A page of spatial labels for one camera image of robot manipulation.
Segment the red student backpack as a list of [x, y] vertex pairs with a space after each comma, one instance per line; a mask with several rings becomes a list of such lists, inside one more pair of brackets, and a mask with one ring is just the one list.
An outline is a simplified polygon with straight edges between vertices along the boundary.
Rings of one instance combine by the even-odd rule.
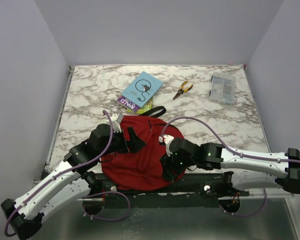
[[129, 138], [128, 128], [132, 127], [137, 137], [146, 146], [137, 153], [108, 154], [101, 158], [103, 174], [118, 185], [121, 190], [154, 191], [180, 180], [186, 168], [173, 170], [172, 176], [164, 179], [160, 162], [166, 148], [159, 144], [159, 136], [167, 124], [160, 117], [166, 112], [157, 106], [140, 115], [125, 115], [120, 123], [123, 135]]

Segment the light blue book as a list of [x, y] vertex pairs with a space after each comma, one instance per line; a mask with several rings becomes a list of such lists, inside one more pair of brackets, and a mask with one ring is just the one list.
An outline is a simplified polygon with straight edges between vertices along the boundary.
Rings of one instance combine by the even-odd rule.
[[161, 88], [163, 82], [143, 71], [121, 93], [138, 107], [143, 107]]

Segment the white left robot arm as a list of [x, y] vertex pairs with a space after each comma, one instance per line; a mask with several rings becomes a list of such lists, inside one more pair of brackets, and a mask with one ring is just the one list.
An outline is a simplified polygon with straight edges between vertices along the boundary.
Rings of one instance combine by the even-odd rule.
[[27, 240], [42, 227], [44, 206], [52, 206], [49, 201], [64, 187], [76, 180], [79, 195], [97, 197], [103, 190], [102, 181], [91, 171], [100, 162], [100, 158], [112, 153], [137, 153], [146, 146], [132, 127], [127, 129], [128, 139], [122, 131], [114, 131], [109, 124], [100, 124], [89, 138], [72, 147], [64, 160], [37, 186], [18, 199], [6, 199], [1, 208], [7, 219], [6, 226], [11, 226], [14, 235]]

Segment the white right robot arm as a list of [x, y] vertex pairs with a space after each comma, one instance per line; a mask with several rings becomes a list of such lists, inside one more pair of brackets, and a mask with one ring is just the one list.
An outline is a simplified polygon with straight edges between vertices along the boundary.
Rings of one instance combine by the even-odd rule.
[[197, 145], [171, 135], [159, 137], [159, 143], [166, 150], [160, 162], [162, 177], [167, 181], [174, 181], [191, 166], [207, 171], [239, 169], [243, 172], [237, 177], [220, 183], [224, 195], [271, 187], [300, 195], [300, 151], [296, 148], [277, 153], [253, 152], [212, 142]]

